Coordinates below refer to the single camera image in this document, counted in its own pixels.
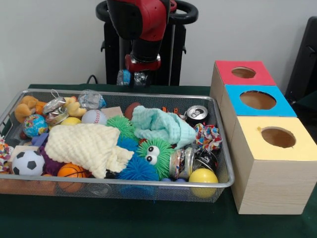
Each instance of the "yellow box top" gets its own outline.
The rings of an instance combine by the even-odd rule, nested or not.
[[[317,161],[317,145],[298,118],[238,116],[255,160]]]

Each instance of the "metal basket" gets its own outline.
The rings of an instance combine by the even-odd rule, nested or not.
[[[78,96],[81,91],[59,90],[60,96]],[[148,200],[174,200],[215,202],[224,188],[234,182],[234,173],[224,129],[213,98],[204,96],[155,95],[100,92],[107,102],[107,107],[120,106],[122,111],[133,102],[139,102],[147,108],[165,106],[170,110],[178,107],[184,113],[192,105],[202,105],[210,114],[208,124],[215,124],[223,139],[222,147],[217,153],[218,168],[216,175],[219,183],[190,183],[165,181],[133,181],[120,179],[97,178],[64,178],[44,176],[0,175],[0,193],[70,196],[70,197],[103,197]],[[0,123],[7,123],[5,140],[11,146],[23,145],[26,141],[20,139],[22,125],[14,117],[14,109],[22,97],[31,95],[43,102],[54,97],[50,90],[29,89],[19,93],[0,117]],[[213,193],[212,197],[201,198],[195,194]]]

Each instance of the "mint green cloth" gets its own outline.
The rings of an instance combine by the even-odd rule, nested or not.
[[[196,132],[189,124],[174,113],[165,113],[160,109],[147,109],[137,106],[133,111],[135,136],[140,139],[160,138],[169,144],[177,144],[176,149],[188,145],[196,139]]]

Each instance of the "cream towel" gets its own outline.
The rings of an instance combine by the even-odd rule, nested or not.
[[[98,179],[106,177],[106,169],[121,172],[134,152],[118,147],[120,131],[101,124],[54,126],[45,146],[55,161],[73,163],[89,170]]]

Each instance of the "purple plush toy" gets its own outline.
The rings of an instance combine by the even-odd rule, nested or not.
[[[40,153],[43,156],[44,160],[45,160],[45,169],[44,172],[46,174],[50,174],[52,176],[57,176],[57,173],[59,171],[59,169],[65,165],[65,163],[60,163],[57,161],[52,160],[45,152],[45,145],[46,143],[44,143],[41,147],[40,147]]]

